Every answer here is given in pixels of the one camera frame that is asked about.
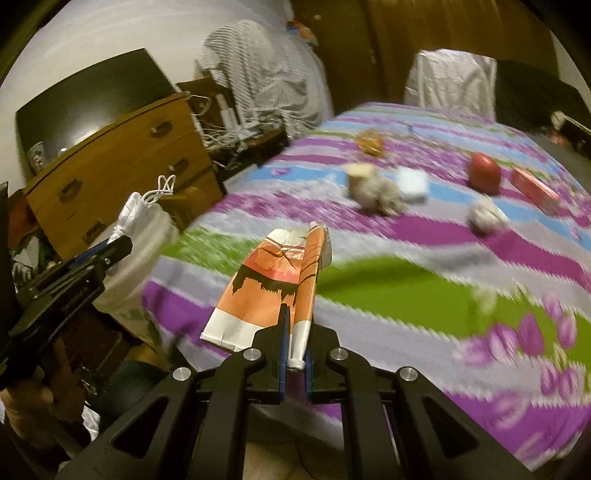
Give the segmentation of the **person's left hand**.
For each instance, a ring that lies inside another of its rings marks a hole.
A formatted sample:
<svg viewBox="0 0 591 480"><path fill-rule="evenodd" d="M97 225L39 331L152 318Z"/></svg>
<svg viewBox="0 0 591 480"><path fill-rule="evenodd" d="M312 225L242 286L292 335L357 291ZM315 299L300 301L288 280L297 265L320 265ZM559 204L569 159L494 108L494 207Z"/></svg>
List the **person's left hand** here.
<svg viewBox="0 0 591 480"><path fill-rule="evenodd" d="M10 427L35 448L57 444L56 422L82 421L86 391L71 370L62 339L54 343L50 359L57 368L47 384L33 377L1 391Z"/></svg>

